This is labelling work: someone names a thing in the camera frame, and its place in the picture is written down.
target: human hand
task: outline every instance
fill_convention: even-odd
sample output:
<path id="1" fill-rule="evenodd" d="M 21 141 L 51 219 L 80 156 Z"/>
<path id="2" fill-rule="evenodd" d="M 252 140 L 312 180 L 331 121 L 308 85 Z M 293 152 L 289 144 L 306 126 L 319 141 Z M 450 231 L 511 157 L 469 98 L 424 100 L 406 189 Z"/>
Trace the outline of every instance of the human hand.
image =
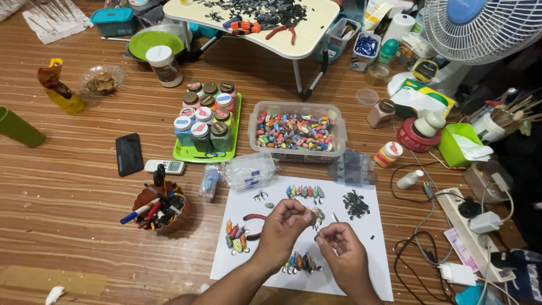
<path id="1" fill-rule="evenodd" d="M 310 209 L 297 200 L 282 199 L 267 216 L 251 259 L 270 274 L 277 273 L 292 255 L 299 235 L 315 223 L 316 215 Z"/>
<path id="2" fill-rule="evenodd" d="M 364 304 L 382 304 L 369 278 L 367 251 L 350 224 L 332 223 L 321 228 L 314 241 L 344 293 L 356 304 L 362 300 Z"/>

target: power strip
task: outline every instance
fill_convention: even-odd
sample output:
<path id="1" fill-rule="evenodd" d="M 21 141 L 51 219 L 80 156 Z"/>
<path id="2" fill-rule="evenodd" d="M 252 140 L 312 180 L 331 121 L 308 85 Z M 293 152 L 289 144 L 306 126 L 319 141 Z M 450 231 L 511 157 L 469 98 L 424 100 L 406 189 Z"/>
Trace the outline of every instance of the power strip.
<path id="1" fill-rule="evenodd" d="M 452 193 L 464 198 L 456 187 L 444 189 L 438 193 Z M 490 258 L 487 257 L 486 237 L 471 231 L 468 226 L 468 219 L 461 216 L 459 213 L 457 207 L 459 204 L 463 203 L 463 200 L 448 194 L 437 196 L 437 200 L 446 216 L 450 219 L 457 235 L 461 238 L 465 247 L 467 247 L 474 263 L 476 263 L 476 266 L 480 270 L 482 276 L 485 277 L 485 280 L 492 283 L 503 283 L 515 279 L 515 274 L 513 272 L 496 268 L 493 264 L 490 264 L 489 270 L 487 270 L 487 263 Z M 487 244 L 490 252 L 499 252 L 497 246 L 495 246 L 495 243 L 489 236 L 487 237 Z"/>

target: green plate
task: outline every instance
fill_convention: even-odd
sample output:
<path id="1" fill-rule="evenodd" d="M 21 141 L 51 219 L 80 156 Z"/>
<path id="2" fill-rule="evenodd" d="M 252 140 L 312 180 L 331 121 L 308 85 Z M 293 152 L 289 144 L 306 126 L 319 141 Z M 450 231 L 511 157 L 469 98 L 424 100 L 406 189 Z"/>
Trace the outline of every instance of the green plate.
<path id="1" fill-rule="evenodd" d="M 237 103 L 237 117 L 235 118 L 235 132 L 234 132 L 234 147 L 231 151 L 226 151 L 225 157 L 205 157 L 204 152 L 199 152 L 193 146 L 183 147 L 179 139 L 175 142 L 175 147 L 173 148 L 173 157 L 179 161 L 183 162 L 192 162 L 192 163 L 218 163 L 229 161 L 235 155 L 235 147 L 237 145 L 237 134 L 239 132 L 239 119 L 241 118 L 241 100 L 243 97 L 239 92 L 237 92 L 236 99 L 239 101 Z"/>
<path id="2" fill-rule="evenodd" d="M 145 54 L 155 46 L 168 46 L 173 51 L 173 54 L 178 54 L 184 49 L 183 41 L 177 35 L 162 31 L 148 31 L 136 34 L 128 43 L 130 52 L 135 57 L 143 60 L 147 60 Z"/>

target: white paper sheet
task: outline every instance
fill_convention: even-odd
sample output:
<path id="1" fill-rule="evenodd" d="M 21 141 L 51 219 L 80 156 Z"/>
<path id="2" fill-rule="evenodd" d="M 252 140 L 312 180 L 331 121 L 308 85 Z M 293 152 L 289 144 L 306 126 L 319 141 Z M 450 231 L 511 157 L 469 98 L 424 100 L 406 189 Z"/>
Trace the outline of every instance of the white paper sheet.
<path id="1" fill-rule="evenodd" d="M 338 185 L 332 181 L 323 181 L 315 179 L 303 179 L 297 177 L 278 176 L 269 185 L 263 187 L 264 192 L 269 194 L 266 201 L 254 201 L 253 197 L 257 194 L 259 188 L 249 190 L 230 190 L 228 202 L 224 212 L 224 219 L 220 231 L 220 237 L 216 247 L 215 259 L 211 269 L 211 279 L 220 279 L 229 273 L 231 270 L 246 262 L 256 250 L 258 242 L 247 242 L 247 247 L 251 249 L 250 253 L 237 253 L 231 255 L 231 249 L 226 245 L 225 228 L 228 219 L 231 219 L 232 224 L 239 223 L 240 226 L 246 225 L 250 230 L 250 234 L 261 232 L 263 220 L 251 219 L 246 222 L 243 217 L 247 214 L 268 215 L 271 209 L 264 207 L 265 202 L 277 204 L 280 200 L 286 198 L 286 189 L 289 185 L 296 187 L 303 186 L 320 186 L 324 191 L 324 204 L 318 205 L 326 214 L 326 217 L 321 227 L 325 227 L 332 223 L 335 212 L 339 221 L 348 222 L 358 235 L 359 240 L 365 245 L 369 257 L 369 274 L 376 293 L 383 301 L 393 301 L 393 292 L 391 290 L 390 270 L 388 267 L 388 258 L 386 256 L 386 248 L 384 244 L 384 233 L 382 231 L 382 223 L 380 221 L 380 210 L 374 186 L 367 186 L 363 189 L 355 188 L 358 195 L 363 195 L 363 201 L 369 205 L 370 214 L 364 215 L 361 219 L 355 218 L 350 220 L 347 210 L 344 208 L 343 195 L 351 192 L 352 188 Z M 312 208 L 312 198 L 298 198 L 305 206 Z M 320 254 L 318 245 L 314 241 L 316 231 L 311 227 L 307 228 L 298 241 L 295 243 L 294 251 L 304 255 L 309 252 L 313 257 L 316 265 L 321 265 L 324 270 L 322 272 L 315 271 L 309 274 L 307 271 L 300 271 L 296 275 L 283 274 L 282 272 L 273 275 L 265 286 L 288 288 L 304 291 L 314 291 L 319 293 L 345 295 L 335 283 L 331 270 Z"/>

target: white table top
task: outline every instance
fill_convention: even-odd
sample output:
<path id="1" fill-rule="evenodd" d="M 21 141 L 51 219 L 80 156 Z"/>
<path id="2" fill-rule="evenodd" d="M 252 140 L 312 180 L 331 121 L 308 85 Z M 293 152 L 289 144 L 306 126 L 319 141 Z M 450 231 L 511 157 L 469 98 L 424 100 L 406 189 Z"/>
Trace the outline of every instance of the white table top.
<path id="1" fill-rule="evenodd" d="M 189 5 L 181 5 L 180 0 L 171 0 L 165 4 L 164 13 L 171 19 L 198 23 L 222 31 L 231 31 L 222 27 L 224 22 L 230 20 L 229 10 L 222 10 L 218 6 L 207 8 L 203 3 L 198 4 L 197 1 L 189 0 Z M 302 59 L 309 56 L 339 14 L 339 6 L 330 0 L 305 0 L 303 2 L 298 0 L 295 3 L 307 6 L 307 17 L 305 17 L 307 20 L 301 20 L 294 28 L 296 33 L 295 45 L 292 46 L 291 44 L 292 33 L 288 30 L 276 33 L 269 40 L 266 40 L 266 35 L 271 33 L 271 30 L 252 33 L 244 37 L 284 58 Z M 216 22 L 205 17 L 212 11 L 219 12 L 224 21 Z M 243 21 L 255 21 L 253 17 L 248 17 L 248 15 L 241 16 Z"/>

